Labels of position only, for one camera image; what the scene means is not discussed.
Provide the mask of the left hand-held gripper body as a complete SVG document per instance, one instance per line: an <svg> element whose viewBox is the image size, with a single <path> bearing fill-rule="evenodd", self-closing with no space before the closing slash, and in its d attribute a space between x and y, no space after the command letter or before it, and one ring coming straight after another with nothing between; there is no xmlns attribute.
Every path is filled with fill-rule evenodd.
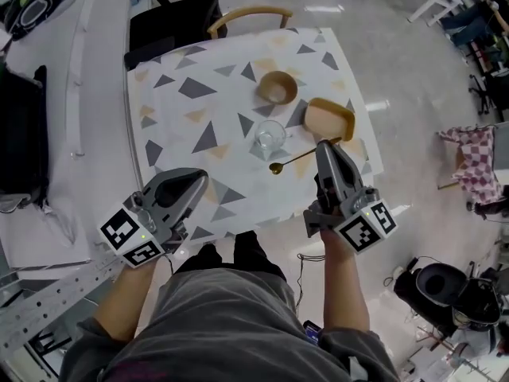
<svg viewBox="0 0 509 382"><path fill-rule="evenodd" d="M198 171L161 171L141 191L115 204L98 224L103 242L132 268L173 254L187 240L185 220L205 193Z"/></svg>

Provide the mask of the triangle patterned tablecloth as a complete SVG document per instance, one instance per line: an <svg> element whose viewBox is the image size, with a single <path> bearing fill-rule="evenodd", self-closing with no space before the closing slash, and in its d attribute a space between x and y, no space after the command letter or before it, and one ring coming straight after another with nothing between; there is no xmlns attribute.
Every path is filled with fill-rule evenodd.
<svg viewBox="0 0 509 382"><path fill-rule="evenodd" d="M294 101L275 105L257 87L272 71L297 82ZM128 95L134 142L143 181L178 167L207 171L209 186L186 222L188 244L263 228L300 214L316 196L317 165L304 126L313 98L354 112L353 138L344 149L363 180L372 183L383 164L371 120L355 77L329 29L273 29L203 41L173 50L130 71ZM255 130L276 120L291 134L282 148L263 150Z"/></svg>

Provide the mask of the black office chair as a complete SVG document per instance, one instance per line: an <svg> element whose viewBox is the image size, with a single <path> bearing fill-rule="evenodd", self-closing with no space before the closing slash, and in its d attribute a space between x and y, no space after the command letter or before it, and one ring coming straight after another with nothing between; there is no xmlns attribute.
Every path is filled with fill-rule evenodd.
<svg viewBox="0 0 509 382"><path fill-rule="evenodd" d="M219 0L156 0L159 5L130 20L128 71L173 49L211 38L208 28L222 17Z"/></svg>

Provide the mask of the clear plastic bag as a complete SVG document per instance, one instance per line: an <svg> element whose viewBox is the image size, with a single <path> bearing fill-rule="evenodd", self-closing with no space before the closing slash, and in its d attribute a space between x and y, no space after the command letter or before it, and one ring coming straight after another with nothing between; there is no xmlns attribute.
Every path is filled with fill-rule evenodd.
<svg viewBox="0 0 509 382"><path fill-rule="evenodd" d="M40 218L58 243L73 248L78 237L78 224L74 216L53 208L47 201L39 207Z"/></svg>

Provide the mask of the person's left forearm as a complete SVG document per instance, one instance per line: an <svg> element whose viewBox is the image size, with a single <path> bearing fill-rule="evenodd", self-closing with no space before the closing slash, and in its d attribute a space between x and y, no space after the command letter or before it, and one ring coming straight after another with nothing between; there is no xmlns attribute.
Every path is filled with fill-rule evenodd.
<svg viewBox="0 0 509 382"><path fill-rule="evenodd" d="M125 265L98 305L93 318L113 340L128 342L134 338L156 266L156 259L138 268Z"/></svg>

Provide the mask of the small golden spoon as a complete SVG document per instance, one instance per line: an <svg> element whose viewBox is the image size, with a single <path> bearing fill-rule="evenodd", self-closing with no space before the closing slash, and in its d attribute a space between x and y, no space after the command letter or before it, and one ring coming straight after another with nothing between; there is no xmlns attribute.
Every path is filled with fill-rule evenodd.
<svg viewBox="0 0 509 382"><path fill-rule="evenodd" d="M342 138L341 138L341 137L338 137L338 138L324 139L324 142L328 142L328 143L329 143L329 144L331 144L331 145L335 145L335 144L337 144L338 142L340 142L341 140L342 140ZM315 147L315 148L313 148L313 149L311 149L311 150L309 150L309 151L307 151L307 152L305 152L305 153L303 153L303 154L301 154L301 155L299 155L299 156L297 156L297 157L295 157L295 158L292 158L292 159L290 159L289 161L284 162L284 163L280 163L280 162L273 162L273 163L271 163L271 164L269 165L270 172L271 172L272 174L274 174L274 175L278 175L278 174L280 174L280 173L282 172L282 170L283 170L284 166L286 166L286 165L288 165L288 164L290 164L290 163L292 163L292 162L295 162L296 160L299 160L299 159L301 159L301 158L304 158L304 157L306 157L306 156L308 156L308 155L310 155L310 154L315 153L315 152L316 152L316 149L317 149L317 148Z"/></svg>

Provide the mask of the person's black trousers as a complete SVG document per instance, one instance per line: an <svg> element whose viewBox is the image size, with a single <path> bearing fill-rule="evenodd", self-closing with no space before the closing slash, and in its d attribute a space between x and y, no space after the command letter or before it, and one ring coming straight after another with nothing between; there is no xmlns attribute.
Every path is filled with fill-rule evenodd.
<svg viewBox="0 0 509 382"><path fill-rule="evenodd" d="M216 268L263 272L276 275L286 281L286 277L280 267L269 261L254 231L244 232L235 236L233 263L225 263L216 250L216 246L212 243L208 243L205 244L196 255L183 262L174 274Z"/></svg>

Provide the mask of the black mesh backpack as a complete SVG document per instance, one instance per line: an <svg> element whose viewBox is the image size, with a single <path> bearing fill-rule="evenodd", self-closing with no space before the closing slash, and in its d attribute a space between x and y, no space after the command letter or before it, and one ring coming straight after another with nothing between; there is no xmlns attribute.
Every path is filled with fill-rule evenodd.
<svg viewBox="0 0 509 382"><path fill-rule="evenodd" d="M63 0L12 0L3 24L13 41L19 41L44 22Z"/></svg>

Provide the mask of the black large case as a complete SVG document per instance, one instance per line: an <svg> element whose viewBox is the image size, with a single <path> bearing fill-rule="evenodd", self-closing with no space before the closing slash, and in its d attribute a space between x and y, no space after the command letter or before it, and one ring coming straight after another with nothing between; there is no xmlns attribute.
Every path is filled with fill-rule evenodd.
<svg viewBox="0 0 509 382"><path fill-rule="evenodd" d="M32 78L0 67L0 213L42 206L49 187L47 68Z"/></svg>

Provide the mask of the person's right forearm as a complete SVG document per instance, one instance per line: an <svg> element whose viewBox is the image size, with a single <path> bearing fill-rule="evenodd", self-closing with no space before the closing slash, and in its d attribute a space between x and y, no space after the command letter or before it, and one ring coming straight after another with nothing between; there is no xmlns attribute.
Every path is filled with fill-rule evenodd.
<svg viewBox="0 0 509 382"><path fill-rule="evenodd" d="M370 318L353 250L331 230L321 231L324 243L324 329L367 332Z"/></svg>

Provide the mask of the round wooden bowl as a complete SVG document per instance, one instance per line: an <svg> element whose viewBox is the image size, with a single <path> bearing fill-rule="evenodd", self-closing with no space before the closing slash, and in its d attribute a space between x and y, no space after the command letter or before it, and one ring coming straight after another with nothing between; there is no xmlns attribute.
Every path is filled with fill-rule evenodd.
<svg viewBox="0 0 509 382"><path fill-rule="evenodd" d="M297 97L296 80L282 71L268 72L260 80L256 93L265 101L275 105L286 105Z"/></svg>

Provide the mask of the white shelving unit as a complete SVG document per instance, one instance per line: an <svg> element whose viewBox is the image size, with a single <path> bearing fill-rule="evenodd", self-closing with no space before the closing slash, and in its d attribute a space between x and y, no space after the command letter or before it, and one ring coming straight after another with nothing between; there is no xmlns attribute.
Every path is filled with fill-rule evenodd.
<svg viewBox="0 0 509 382"><path fill-rule="evenodd" d="M130 0L63 0L10 46L6 61L15 72L47 68L48 203L78 224L76 243L67 248L39 208L0 214L0 243L11 267L89 260L97 224L138 187L123 63L129 20Z"/></svg>

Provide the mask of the black round case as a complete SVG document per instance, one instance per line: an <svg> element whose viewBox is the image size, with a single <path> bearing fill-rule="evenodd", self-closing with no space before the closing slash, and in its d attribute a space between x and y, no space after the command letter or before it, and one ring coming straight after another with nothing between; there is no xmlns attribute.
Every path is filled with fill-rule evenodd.
<svg viewBox="0 0 509 382"><path fill-rule="evenodd" d="M446 337L458 329L484 332L499 323L501 301L490 279L466 275L445 263L414 268L396 278L394 293Z"/></svg>

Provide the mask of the person's grey shirt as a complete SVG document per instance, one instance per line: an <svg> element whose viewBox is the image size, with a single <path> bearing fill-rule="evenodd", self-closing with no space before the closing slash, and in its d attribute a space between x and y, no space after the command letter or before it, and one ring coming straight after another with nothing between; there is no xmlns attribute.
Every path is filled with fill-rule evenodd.
<svg viewBox="0 0 509 382"><path fill-rule="evenodd" d="M60 382L398 382L375 333L335 328L311 342L291 288L262 272L174 275L126 344L92 318L80 330Z"/></svg>

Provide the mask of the checkered pink cloth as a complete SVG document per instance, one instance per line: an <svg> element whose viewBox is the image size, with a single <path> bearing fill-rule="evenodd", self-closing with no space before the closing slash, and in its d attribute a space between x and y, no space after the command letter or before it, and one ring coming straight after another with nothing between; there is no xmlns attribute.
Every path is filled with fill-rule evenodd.
<svg viewBox="0 0 509 382"><path fill-rule="evenodd" d="M438 131L438 137L457 145L462 161L452 179L480 205L502 198L503 185L494 171L495 127L452 127Z"/></svg>

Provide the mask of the clear drinking glass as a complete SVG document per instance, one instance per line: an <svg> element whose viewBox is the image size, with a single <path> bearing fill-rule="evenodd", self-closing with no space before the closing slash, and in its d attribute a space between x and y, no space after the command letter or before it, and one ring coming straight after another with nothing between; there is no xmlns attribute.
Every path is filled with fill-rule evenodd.
<svg viewBox="0 0 509 382"><path fill-rule="evenodd" d="M282 148L290 136L280 122L265 120L256 128L254 140L263 150L276 151Z"/></svg>

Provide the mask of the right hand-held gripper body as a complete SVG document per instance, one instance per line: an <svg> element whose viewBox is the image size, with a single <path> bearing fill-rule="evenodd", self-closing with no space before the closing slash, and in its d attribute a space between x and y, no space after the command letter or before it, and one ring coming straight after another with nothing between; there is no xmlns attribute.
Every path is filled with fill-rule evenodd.
<svg viewBox="0 0 509 382"><path fill-rule="evenodd" d="M316 154L317 199L303 212L308 236L335 232L356 254L390 237L398 228L379 191L363 183L356 164L344 152Z"/></svg>

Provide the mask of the rectangular wooden bowl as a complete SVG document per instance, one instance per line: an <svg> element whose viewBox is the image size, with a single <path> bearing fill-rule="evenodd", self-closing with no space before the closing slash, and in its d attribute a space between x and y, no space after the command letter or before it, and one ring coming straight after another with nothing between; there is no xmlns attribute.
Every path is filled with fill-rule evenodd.
<svg viewBox="0 0 509 382"><path fill-rule="evenodd" d="M353 111L323 98L313 98L305 110L304 128L321 138L353 138L356 117Z"/></svg>

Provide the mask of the grey perforated metal rail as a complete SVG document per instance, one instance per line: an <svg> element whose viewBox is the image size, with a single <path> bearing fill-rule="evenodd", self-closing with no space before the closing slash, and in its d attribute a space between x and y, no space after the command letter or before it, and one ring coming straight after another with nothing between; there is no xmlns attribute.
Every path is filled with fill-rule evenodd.
<svg viewBox="0 0 509 382"><path fill-rule="evenodd" d="M107 254L27 299L0 309L0 361L8 359L121 268L120 258Z"/></svg>

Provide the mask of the blue device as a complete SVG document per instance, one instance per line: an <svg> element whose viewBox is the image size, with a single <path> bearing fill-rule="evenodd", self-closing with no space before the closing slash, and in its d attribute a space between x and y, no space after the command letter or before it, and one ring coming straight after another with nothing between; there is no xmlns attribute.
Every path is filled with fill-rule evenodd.
<svg viewBox="0 0 509 382"><path fill-rule="evenodd" d="M319 343L319 334L321 332L321 327L311 322L310 320L306 320L303 323L303 328L305 330L305 335L307 338L314 344L318 345Z"/></svg>

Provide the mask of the wooden chair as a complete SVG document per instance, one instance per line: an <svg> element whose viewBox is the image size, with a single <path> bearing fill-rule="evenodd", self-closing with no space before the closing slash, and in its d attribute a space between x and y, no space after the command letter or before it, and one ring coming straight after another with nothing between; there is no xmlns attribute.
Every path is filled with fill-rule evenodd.
<svg viewBox="0 0 509 382"><path fill-rule="evenodd" d="M231 10L227 14L223 15L207 29L207 32L212 40L219 38L219 28L226 25L230 21L234 21L238 18L243 18L250 15L259 14L275 14L281 16L280 29L284 29L287 25L288 20L293 16L293 11L284 9L276 6L248 6Z"/></svg>

